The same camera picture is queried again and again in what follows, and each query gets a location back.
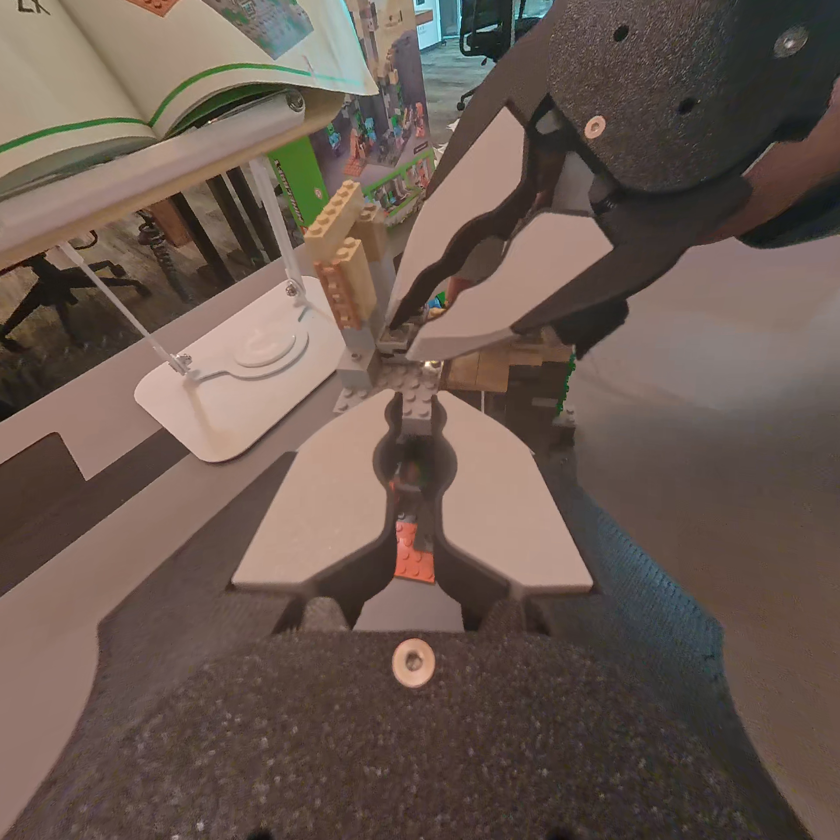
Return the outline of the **grey desk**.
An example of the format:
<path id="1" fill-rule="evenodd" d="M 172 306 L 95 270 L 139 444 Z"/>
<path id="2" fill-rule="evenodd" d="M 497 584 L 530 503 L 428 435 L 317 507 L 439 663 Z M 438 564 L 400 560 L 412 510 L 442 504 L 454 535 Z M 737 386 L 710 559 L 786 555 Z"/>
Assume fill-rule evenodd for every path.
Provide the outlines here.
<path id="1" fill-rule="evenodd" d="M 838 238 L 691 251 L 580 364 L 585 490 L 724 627 L 732 694 L 815 838 L 838 838 Z M 98 625 L 329 418 L 322 385 L 207 465 L 134 403 L 133 346 L 2 424 L 2 834 L 91 692 Z"/>

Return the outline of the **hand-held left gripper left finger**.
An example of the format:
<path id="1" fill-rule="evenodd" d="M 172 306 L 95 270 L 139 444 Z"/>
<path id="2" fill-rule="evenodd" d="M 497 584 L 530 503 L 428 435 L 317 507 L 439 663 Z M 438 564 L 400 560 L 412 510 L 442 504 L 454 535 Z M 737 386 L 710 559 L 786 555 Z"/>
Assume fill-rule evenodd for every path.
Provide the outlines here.
<path id="1" fill-rule="evenodd" d="M 233 574 L 240 591 L 333 599 L 353 627 L 392 581 L 402 399 L 379 392 L 299 447 Z"/>

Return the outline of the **green toy set box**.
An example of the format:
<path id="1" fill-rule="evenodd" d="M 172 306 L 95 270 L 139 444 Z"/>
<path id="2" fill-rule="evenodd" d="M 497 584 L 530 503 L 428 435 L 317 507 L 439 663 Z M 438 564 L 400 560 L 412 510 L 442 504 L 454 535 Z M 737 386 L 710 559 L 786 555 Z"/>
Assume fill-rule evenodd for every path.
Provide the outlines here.
<path id="1" fill-rule="evenodd" d="M 323 129 L 272 154 L 302 234 L 345 181 L 361 184 L 387 226 L 400 224 L 418 209 L 434 173 L 413 2 L 349 1 L 343 7 L 375 93 L 346 94 Z"/>

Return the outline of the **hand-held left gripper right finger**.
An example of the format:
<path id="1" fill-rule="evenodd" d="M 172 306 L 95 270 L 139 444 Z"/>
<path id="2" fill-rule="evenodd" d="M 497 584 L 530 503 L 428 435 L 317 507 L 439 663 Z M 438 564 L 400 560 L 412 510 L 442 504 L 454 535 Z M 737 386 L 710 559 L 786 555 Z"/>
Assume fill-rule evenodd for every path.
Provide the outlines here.
<path id="1" fill-rule="evenodd" d="M 477 629 L 501 602 L 591 595 L 595 583 L 528 446 L 455 395 L 434 405 L 437 583 Z"/>

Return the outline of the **black office chair base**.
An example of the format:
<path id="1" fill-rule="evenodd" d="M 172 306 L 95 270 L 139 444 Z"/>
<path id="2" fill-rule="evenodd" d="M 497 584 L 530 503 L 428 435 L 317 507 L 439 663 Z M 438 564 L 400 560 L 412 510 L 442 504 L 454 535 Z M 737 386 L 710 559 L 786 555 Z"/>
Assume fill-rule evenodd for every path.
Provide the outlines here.
<path id="1" fill-rule="evenodd" d="M 82 347 L 82 340 L 70 325 L 69 307 L 78 303 L 74 294 L 75 290 L 92 289 L 96 287 L 96 284 L 91 281 L 82 268 L 60 269 L 56 267 L 47 259 L 46 252 L 33 255 L 2 269 L 1 276 L 4 277 L 6 274 L 22 268 L 32 270 L 36 282 L 17 305 L 11 316 L 2 324 L 2 346 L 14 353 L 25 352 L 25 346 L 10 338 L 9 334 L 38 308 L 52 308 L 58 315 L 70 345 L 77 348 Z"/>

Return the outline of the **black office chair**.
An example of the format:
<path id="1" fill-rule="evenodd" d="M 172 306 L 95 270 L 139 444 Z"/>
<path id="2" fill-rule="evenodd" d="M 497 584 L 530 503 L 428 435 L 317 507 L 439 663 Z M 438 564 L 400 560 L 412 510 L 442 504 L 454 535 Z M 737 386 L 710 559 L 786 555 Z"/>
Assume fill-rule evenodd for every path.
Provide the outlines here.
<path id="1" fill-rule="evenodd" d="M 466 57 L 494 63 L 533 29 L 553 1 L 463 1 L 458 47 Z"/>

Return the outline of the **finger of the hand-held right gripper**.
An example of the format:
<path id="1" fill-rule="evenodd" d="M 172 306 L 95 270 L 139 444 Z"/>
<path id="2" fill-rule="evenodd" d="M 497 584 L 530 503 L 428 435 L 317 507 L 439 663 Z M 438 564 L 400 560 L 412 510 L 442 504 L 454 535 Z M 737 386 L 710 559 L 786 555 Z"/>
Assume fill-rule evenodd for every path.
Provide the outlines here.
<path id="1" fill-rule="evenodd" d="M 449 361 L 509 339 L 515 323 L 612 250 L 592 217 L 551 212 L 532 217 L 492 275 L 420 328 L 406 359 Z"/>
<path id="2" fill-rule="evenodd" d="M 460 275 L 485 238 L 499 235 L 507 205 L 520 190 L 528 136 L 510 104 L 480 126 L 464 114 L 416 218 L 386 311 L 388 325 L 408 320 L 435 288 Z"/>

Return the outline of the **toy brick building model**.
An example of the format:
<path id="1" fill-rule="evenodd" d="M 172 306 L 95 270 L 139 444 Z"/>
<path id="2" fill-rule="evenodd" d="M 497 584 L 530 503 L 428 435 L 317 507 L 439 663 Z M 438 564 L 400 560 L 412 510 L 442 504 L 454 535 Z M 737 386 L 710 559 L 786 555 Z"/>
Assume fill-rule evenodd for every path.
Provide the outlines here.
<path id="1" fill-rule="evenodd" d="M 421 497 L 426 508 L 430 510 L 433 528 L 434 405 L 438 395 L 437 384 L 441 370 L 441 363 L 386 364 L 380 369 L 372 388 L 365 391 L 360 387 L 344 387 L 337 405 L 338 415 L 341 415 L 379 392 L 394 392 L 401 397 L 401 428 L 395 444 L 396 460 L 390 482 L 395 501 L 395 514 L 398 512 L 398 501 L 404 495 L 410 498 Z M 397 531 L 395 535 L 395 573 L 398 573 L 403 568 L 405 550 L 400 546 L 398 541 L 400 535 Z"/>

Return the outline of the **grey square stud plate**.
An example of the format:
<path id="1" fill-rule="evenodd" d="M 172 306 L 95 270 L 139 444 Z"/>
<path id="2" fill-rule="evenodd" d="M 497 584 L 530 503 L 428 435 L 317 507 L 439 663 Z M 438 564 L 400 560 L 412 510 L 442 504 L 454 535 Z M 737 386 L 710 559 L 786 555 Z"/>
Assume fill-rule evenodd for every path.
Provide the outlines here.
<path id="1" fill-rule="evenodd" d="M 418 332 L 419 324 L 415 322 L 407 322 L 394 329 L 385 328 L 375 343 L 376 349 L 386 357 L 404 358 Z"/>

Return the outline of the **open instruction booklet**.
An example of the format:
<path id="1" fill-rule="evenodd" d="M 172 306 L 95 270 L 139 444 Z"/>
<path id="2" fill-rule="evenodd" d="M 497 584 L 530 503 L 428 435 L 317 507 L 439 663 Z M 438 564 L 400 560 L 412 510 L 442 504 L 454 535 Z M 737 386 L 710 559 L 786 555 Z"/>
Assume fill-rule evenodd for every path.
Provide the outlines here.
<path id="1" fill-rule="evenodd" d="M 299 88 L 373 93 L 345 2 L 2 1 L 2 198 Z"/>

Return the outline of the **person's right hand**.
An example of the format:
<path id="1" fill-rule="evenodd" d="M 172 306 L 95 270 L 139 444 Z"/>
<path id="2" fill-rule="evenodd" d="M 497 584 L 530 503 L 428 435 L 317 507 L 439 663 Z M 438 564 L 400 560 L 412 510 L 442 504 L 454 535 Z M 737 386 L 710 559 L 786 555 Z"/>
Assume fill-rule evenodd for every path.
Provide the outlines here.
<path id="1" fill-rule="evenodd" d="M 741 237 L 773 222 L 838 176 L 839 114 L 833 109 L 802 141 L 777 143 L 745 174 L 752 193 L 734 226 Z"/>

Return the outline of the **black table frame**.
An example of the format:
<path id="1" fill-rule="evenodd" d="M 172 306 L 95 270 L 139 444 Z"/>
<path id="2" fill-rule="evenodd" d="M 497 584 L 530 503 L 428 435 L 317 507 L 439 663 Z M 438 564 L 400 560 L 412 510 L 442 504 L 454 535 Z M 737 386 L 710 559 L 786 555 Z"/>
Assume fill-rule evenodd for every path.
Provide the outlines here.
<path id="1" fill-rule="evenodd" d="M 222 215 L 238 245 L 244 267 L 257 270 L 280 257 L 280 247 L 268 214 L 259 204 L 256 189 L 249 183 L 243 167 L 238 166 L 206 181 L 213 204 Z M 226 258 L 223 257 L 182 193 L 171 197 L 175 213 L 204 259 L 204 275 L 214 278 L 222 288 L 235 284 Z"/>

